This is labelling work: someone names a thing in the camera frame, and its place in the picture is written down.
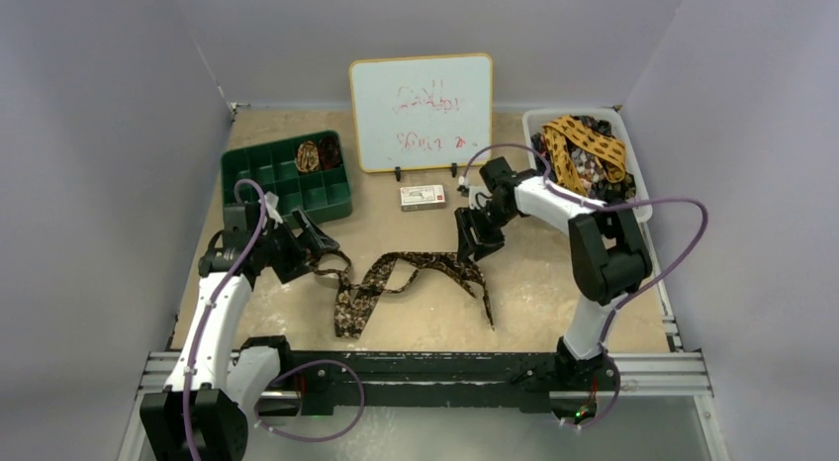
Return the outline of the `green compartment tray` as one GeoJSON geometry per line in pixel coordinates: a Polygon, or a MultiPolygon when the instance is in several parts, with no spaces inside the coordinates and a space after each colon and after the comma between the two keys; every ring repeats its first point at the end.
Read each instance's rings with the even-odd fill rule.
{"type": "Polygon", "coordinates": [[[265,193],[279,198],[277,210],[285,220],[296,208],[302,208],[318,224],[350,216],[352,193],[340,138],[343,162],[339,167],[300,174],[295,166],[302,142],[313,140],[318,145],[327,135],[339,137],[337,132],[325,130],[227,151],[221,159],[223,203],[232,204],[237,198],[254,201],[257,195],[252,187],[234,191],[236,182],[250,179],[265,193]]]}

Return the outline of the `brown floral tie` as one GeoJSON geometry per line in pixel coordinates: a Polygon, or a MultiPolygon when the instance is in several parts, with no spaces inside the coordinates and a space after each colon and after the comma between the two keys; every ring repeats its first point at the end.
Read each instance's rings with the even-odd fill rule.
{"type": "Polygon", "coordinates": [[[369,323],[379,300],[386,294],[400,294],[412,285],[423,270],[439,272],[475,298],[474,284],[482,290],[480,299],[490,327],[495,326],[492,313],[492,300],[484,273],[473,260],[461,261],[455,252],[444,251],[394,251],[378,257],[363,275],[359,283],[350,281],[352,260],[341,250],[329,250],[327,256],[335,256],[345,263],[341,269],[322,268],[323,260],[311,257],[308,268],[319,277],[333,276],[337,280],[337,290],[333,306],[333,333],[338,338],[358,339],[369,323]],[[409,264],[413,271],[406,282],[398,288],[390,288],[388,283],[399,262],[409,264]]]}

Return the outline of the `small white cardboard box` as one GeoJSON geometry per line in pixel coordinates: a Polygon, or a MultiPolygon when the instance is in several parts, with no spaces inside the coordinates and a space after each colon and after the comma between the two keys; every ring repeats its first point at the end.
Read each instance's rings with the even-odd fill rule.
{"type": "Polygon", "coordinates": [[[442,209],[446,205],[444,187],[440,184],[400,188],[400,208],[403,212],[442,209]]]}

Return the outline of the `white plastic basket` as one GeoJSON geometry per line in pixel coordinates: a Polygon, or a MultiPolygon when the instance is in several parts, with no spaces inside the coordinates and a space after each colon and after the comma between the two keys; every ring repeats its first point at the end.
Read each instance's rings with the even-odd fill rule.
{"type": "Polygon", "coordinates": [[[629,204],[643,224],[653,214],[630,137],[617,111],[607,108],[538,109],[522,117],[536,175],[515,187],[527,215],[563,232],[578,215],[629,204]]]}

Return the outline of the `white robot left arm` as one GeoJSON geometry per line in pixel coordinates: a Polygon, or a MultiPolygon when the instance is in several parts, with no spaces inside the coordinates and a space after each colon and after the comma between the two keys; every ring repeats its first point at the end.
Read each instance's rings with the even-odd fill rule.
{"type": "Polygon", "coordinates": [[[229,204],[224,226],[199,260],[196,310],[161,391],[143,396],[140,420],[158,460],[243,458],[259,390],[281,391],[295,364],[282,336],[248,340],[232,362],[243,311],[264,269],[288,283],[339,248],[302,210],[285,221],[265,202],[229,204]]]}

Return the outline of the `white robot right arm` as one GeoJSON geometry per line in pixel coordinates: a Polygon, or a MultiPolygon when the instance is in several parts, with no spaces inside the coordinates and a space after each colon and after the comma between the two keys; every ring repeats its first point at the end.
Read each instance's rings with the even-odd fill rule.
{"type": "Polygon", "coordinates": [[[457,257],[478,261],[500,250],[503,228],[516,217],[535,217],[568,237],[580,299],[558,340],[555,374],[563,386],[578,389],[605,359],[618,304],[638,293],[652,273],[634,213],[563,190],[534,169],[514,171],[502,157],[487,161],[480,176],[480,186],[470,185],[466,175],[458,179],[469,204],[455,212],[457,257]]]}

